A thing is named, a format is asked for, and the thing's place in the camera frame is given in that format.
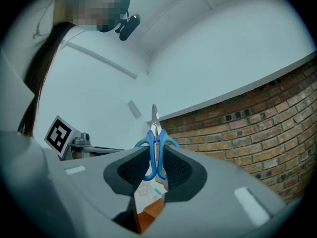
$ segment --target gray robot arm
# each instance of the gray robot arm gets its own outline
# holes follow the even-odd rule
[[[0,146],[3,181],[38,227],[56,237],[139,236],[133,193],[149,167],[148,147],[61,162],[17,133],[1,133]],[[143,237],[242,237],[264,226],[271,234],[279,227],[276,219],[285,221],[295,207],[285,207],[270,188],[222,160],[166,146],[164,168],[165,208]],[[260,227],[236,197],[240,188],[268,215]]]
[[[88,158],[90,154],[101,156],[110,153],[123,151],[122,149],[95,147],[90,143],[90,136],[88,133],[81,133],[80,137],[75,137],[74,140],[68,144],[65,154],[61,160],[72,160],[74,153],[80,153],[81,158]]]

